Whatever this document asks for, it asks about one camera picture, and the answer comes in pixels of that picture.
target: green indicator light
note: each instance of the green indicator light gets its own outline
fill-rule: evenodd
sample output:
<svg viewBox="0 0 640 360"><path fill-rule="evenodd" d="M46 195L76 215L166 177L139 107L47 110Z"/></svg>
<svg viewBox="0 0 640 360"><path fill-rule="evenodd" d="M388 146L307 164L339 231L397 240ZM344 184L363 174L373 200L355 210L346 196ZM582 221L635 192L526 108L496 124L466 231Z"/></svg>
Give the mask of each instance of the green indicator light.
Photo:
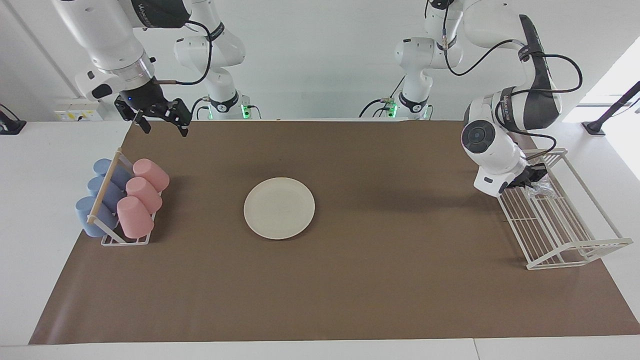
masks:
<svg viewBox="0 0 640 360"><path fill-rule="evenodd" d="M247 108L246 105L242 105L242 114L243 114L245 119L248 119L248 118L251 117L251 113L249 112L249 108Z"/></svg>
<svg viewBox="0 0 640 360"><path fill-rule="evenodd" d="M398 105L392 104L391 110L389 110L389 117L396 117L397 112L398 112Z"/></svg>

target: blue cup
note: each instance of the blue cup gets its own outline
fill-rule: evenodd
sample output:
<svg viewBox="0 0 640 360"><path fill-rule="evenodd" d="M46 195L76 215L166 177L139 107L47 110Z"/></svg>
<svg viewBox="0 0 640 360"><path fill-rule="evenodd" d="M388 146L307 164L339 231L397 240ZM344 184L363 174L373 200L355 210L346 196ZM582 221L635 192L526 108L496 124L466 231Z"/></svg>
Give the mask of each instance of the blue cup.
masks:
<svg viewBox="0 0 640 360"><path fill-rule="evenodd" d="M86 217L91 213L91 208L93 207L93 203L95 202L95 197L87 196L78 200L76 203L76 214L78 215L78 219L80 219L80 223L82 223L82 227L87 235L92 238L101 238L106 233L99 228L97 225L89 225L86 222ZM100 204L100 209L98 210L98 219L104 222L111 230L116 228L118 224L118 219L109 211L109 209L104 205Z"/></svg>
<svg viewBox="0 0 640 360"><path fill-rule="evenodd" d="M109 170L109 166L111 166L111 160L100 159L93 164L93 172L95 172L97 176L105 176L107 170ZM127 182L131 180L131 178L133 178L133 175L118 164L113 172L113 176L111 176L111 182L124 191L127 188Z"/></svg>
<svg viewBox="0 0 640 360"><path fill-rule="evenodd" d="M97 197L98 192L100 191L100 186L102 186L102 182L104 182L104 176L97 176L89 180L89 183L86 185L86 189L89 191L89 195ZM118 209L118 201L120 201L120 199L123 199L124 196L124 192L120 190L120 188L117 187L116 184L110 181L107 184L107 191L104 193L102 203L107 206L110 212L115 213L116 209Z"/></svg>

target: plastic bag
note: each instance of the plastic bag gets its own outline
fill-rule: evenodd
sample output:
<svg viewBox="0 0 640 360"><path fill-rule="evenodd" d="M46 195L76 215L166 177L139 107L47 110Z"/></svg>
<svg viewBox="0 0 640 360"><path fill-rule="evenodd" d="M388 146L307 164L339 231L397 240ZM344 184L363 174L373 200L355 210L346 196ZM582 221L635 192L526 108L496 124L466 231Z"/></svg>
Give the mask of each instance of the plastic bag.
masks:
<svg viewBox="0 0 640 360"><path fill-rule="evenodd" d="M540 179L540 181L532 183L531 186L525 186L524 193L529 199L533 199L538 195L551 199L558 198L558 194L554 190L554 186L551 183L549 175L545 175L545 177Z"/></svg>

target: dish rack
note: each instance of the dish rack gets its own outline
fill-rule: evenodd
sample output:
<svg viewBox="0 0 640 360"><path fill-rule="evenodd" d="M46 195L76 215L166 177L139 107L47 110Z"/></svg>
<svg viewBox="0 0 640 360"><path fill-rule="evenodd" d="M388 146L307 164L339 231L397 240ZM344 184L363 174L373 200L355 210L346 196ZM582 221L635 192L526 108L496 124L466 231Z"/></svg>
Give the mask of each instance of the dish rack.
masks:
<svg viewBox="0 0 640 360"><path fill-rule="evenodd" d="M119 227L120 221L116 223L115 230L111 230L104 222L102 222L98 218L98 210L100 209L100 205L102 204L102 200L104 199L104 194L107 192L107 185L109 184L109 181L111 181L111 178L113 177L113 173L115 172L118 164L123 166L124 169L126 169L126 171L128 171L131 175L134 175L133 164L131 164L129 159L127 159L124 156L124 154L122 154L122 148L118 148L115 155L113 156L113 159L111 160L111 165L107 170L107 174L105 174L104 176L104 181L100 186L100 190L98 191L98 195L96 196L95 202L93 202L91 213L89 213L89 215L87 216L87 222L89 224L95 224L97 227L101 228L107 234L102 237L102 241L100 242L102 246L146 245L149 243L149 238L151 237L151 233L149 233L143 238L129 239L125 236L120 236L118 233L116 233L115 230L117 230L118 232L122 232L122 229L120 229ZM151 219L153 221L156 221L156 213L151 214Z"/></svg>
<svg viewBox="0 0 640 360"><path fill-rule="evenodd" d="M539 153L540 150L524 152L530 156ZM534 163L542 161L546 164L551 187L557 196L535 195L532 198L527 196L524 188L515 188L505 190L498 198L524 253L529 270L582 266L633 243L631 239L622 237L567 160L566 153L566 149L556 149L533 160ZM611 228L615 234L614 238L596 239L586 225L554 174L555 168L563 163L566 164L565 169L570 170L570 176L575 177L582 187L581 190L597 209L595 212L599 213Z"/></svg>

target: white plate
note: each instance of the white plate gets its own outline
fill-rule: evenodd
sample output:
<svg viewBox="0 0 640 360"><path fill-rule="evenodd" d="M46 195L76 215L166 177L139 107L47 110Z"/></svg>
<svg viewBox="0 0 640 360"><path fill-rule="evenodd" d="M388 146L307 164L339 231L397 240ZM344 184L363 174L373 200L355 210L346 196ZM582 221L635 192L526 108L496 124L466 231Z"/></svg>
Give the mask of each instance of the white plate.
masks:
<svg viewBox="0 0 640 360"><path fill-rule="evenodd" d="M275 177L258 184L244 201L244 219L263 238L284 240L311 223L316 202L301 182Z"/></svg>

